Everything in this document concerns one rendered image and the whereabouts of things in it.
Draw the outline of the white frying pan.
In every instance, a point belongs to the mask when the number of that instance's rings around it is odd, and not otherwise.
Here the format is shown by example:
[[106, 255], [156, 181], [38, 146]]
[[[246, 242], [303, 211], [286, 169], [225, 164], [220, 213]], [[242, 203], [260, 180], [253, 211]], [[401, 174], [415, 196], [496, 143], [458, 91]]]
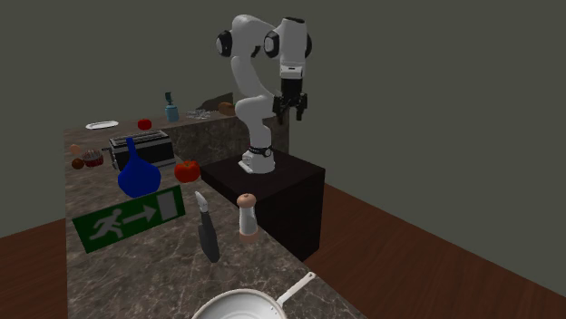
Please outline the white frying pan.
[[256, 289], [229, 290], [211, 298], [191, 319], [288, 319], [284, 303], [316, 277], [308, 272], [277, 299]]

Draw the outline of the grey vegetable peeler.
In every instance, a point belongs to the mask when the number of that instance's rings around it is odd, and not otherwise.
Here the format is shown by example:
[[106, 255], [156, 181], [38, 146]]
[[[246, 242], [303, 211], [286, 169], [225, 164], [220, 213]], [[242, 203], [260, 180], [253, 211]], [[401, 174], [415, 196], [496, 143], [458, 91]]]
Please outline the grey vegetable peeler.
[[195, 192], [195, 197], [200, 208], [200, 224], [198, 225], [200, 246], [209, 261], [217, 263], [220, 260], [220, 249], [217, 234], [210, 217], [208, 201], [199, 191]]

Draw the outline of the blue soap dispenser bottle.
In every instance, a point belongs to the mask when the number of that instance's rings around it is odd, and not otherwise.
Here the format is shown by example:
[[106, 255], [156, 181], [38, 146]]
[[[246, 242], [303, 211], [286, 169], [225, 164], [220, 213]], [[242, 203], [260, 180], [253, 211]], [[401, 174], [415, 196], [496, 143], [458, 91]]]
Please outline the blue soap dispenser bottle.
[[168, 122], [176, 122], [179, 120], [179, 111], [177, 106], [173, 103], [171, 92], [164, 94], [167, 105], [165, 107], [166, 118]]

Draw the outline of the black and silver toaster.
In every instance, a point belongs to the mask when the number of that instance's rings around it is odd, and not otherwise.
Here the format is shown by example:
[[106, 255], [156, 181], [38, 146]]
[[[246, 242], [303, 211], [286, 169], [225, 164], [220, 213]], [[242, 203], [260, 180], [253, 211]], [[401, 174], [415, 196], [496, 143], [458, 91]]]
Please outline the black and silver toaster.
[[132, 138], [138, 156], [151, 165], [162, 168], [176, 163], [171, 138], [162, 130], [148, 130], [128, 136], [109, 138], [112, 165], [122, 171], [129, 161], [127, 139]]

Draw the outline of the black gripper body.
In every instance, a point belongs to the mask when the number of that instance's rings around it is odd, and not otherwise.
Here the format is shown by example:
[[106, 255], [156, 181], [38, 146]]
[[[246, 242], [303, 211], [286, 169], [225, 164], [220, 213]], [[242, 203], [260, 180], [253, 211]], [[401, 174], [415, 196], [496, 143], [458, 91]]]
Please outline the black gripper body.
[[282, 79], [281, 80], [281, 104], [284, 106], [298, 106], [304, 101], [303, 80]]

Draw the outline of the dark robot stand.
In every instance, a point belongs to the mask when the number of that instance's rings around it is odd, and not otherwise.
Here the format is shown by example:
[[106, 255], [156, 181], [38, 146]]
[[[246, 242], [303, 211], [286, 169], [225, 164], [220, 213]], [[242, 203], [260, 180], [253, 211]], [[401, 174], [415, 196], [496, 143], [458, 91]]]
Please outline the dark robot stand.
[[248, 174], [235, 156], [201, 167], [201, 178], [232, 204], [254, 195], [259, 226], [305, 261], [319, 249], [326, 170], [279, 150], [274, 158], [267, 174]]

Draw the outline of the red and white cupcake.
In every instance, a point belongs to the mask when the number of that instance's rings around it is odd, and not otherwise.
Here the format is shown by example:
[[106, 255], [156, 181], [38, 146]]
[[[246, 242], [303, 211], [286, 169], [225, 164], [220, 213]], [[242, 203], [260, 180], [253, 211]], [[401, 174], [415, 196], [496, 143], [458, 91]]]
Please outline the red and white cupcake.
[[103, 154], [99, 150], [87, 150], [82, 155], [82, 160], [86, 167], [97, 167], [103, 164]]

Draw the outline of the blue vase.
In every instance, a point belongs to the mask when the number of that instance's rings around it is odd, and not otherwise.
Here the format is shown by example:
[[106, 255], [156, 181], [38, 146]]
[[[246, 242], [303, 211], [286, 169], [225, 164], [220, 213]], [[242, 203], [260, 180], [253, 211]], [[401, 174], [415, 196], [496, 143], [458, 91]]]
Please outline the blue vase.
[[133, 138], [127, 138], [129, 160], [118, 176], [120, 189], [131, 198], [143, 197], [158, 190], [161, 184], [159, 169], [137, 154]]

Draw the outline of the green exit sign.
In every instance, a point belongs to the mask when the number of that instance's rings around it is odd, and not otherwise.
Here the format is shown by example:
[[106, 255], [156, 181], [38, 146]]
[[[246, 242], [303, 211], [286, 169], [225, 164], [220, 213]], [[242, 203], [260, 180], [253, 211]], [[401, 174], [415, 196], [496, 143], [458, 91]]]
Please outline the green exit sign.
[[86, 253], [185, 215], [177, 185], [72, 219]]

